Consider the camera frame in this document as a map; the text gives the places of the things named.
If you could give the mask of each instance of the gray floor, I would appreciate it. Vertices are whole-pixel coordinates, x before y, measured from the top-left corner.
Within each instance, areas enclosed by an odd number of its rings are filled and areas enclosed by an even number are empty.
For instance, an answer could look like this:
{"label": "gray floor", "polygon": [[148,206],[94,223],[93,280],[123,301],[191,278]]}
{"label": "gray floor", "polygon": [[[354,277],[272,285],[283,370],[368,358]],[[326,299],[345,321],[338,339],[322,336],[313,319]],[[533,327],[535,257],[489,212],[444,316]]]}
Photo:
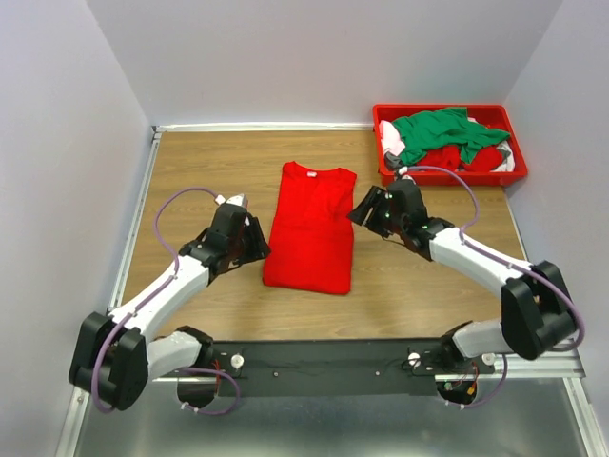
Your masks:
{"label": "gray floor", "polygon": [[151,383],[131,409],[109,416],[89,403],[76,455],[586,455],[561,379],[508,380],[488,405],[464,411],[405,395],[294,397],[244,399],[223,417],[180,410],[175,388]]}

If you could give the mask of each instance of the green shirt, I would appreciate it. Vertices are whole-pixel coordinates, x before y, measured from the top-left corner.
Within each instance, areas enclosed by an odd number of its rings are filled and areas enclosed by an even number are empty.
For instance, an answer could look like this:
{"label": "green shirt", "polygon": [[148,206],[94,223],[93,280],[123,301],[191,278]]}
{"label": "green shirt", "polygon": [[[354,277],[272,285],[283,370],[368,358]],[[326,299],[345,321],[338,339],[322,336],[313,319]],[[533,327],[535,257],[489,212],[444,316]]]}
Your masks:
{"label": "green shirt", "polygon": [[499,144],[510,137],[509,132],[487,129],[467,120],[467,108],[455,107],[437,111],[421,111],[393,121],[406,144],[400,158],[406,165],[415,165],[428,149],[460,145],[461,159],[471,164],[481,148]]}

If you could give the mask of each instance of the wooden tabletop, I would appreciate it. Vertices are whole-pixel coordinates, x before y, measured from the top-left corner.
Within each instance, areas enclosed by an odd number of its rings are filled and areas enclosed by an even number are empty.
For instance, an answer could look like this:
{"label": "wooden tabletop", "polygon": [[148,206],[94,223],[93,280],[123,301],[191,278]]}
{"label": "wooden tabletop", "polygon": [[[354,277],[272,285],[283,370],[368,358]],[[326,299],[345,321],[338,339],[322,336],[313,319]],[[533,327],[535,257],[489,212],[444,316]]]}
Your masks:
{"label": "wooden tabletop", "polygon": [[[357,205],[380,184],[371,131],[256,131],[164,133],[128,273],[131,299],[171,262],[152,230],[157,209],[175,191],[207,186],[228,197],[245,193],[249,211],[270,234],[282,165],[295,160],[312,169],[351,169],[358,175]],[[468,233],[508,255],[522,257],[502,188],[475,188],[481,220]],[[424,187],[430,215],[460,225],[473,215],[459,187]],[[208,195],[179,197],[161,218],[176,248],[208,227],[216,207]],[[468,320],[498,317],[490,292],[450,268],[355,227],[352,290],[346,296],[268,288],[262,262],[221,276],[162,328],[167,335],[190,325],[220,339],[308,339],[439,336]]]}

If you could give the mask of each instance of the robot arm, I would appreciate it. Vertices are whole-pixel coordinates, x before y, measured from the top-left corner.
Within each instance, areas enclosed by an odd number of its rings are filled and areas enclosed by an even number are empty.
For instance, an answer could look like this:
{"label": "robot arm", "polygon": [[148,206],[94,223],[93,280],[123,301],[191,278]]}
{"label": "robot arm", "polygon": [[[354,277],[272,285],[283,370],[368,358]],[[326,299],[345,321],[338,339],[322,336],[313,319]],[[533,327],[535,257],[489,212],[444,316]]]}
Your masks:
{"label": "robot arm", "polygon": [[[169,268],[133,300],[110,315],[93,312],[83,322],[69,381],[91,391],[93,367],[102,344],[112,329],[129,314],[132,317],[116,335],[99,372],[100,398],[112,407],[130,407],[148,380],[174,369],[207,366],[213,356],[213,340],[190,327],[178,328],[167,338],[152,341],[159,328],[189,298],[201,292],[221,274],[266,258],[270,249],[258,219],[247,212],[246,199],[233,197],[216,210],[211,226],[179,251],[179,269]],[[143,300],[167,278],[173,280],[142,308]]]}
{"label": "robot arm", "polygon": [[349,218],[382,238],[399,235],[409,250],[460,271],[501,299],[500,319],[464,323],[441,338],[434,357],[446,368],[487,352],[514,352],[533,360],[577,330],[574,316],[554,292],[514,269],[534,271],[568,294],[556,266],[549,262],[531,265],[464,235],[465,241],[499,257],[507,266],[473,250],[461,239],[458,228],[427,215],[421,191],[412,179],[397,180],[386,191],[372,187]]}

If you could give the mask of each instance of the white wall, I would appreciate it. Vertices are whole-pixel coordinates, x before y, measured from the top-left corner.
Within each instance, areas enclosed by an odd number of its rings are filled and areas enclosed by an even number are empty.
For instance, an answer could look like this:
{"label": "white wall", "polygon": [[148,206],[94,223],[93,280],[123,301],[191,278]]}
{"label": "white wall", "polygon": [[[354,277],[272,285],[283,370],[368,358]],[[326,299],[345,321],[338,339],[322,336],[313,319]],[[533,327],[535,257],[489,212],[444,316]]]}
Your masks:
{"label": "white wall", "polygon": [[506,106],[529,177],[510,203],[532,260],[565,276],[588,327],[586,387],[609,442],[609,4],[565,0]]}
{"label": "white wall", "polygon": [[154,125],[502,102],[560,0],[88,0]]}
{"label": "white wall", "polygon": [[108,304],[149,122],[81,0],[0,2],[0,455],[54,455]]}

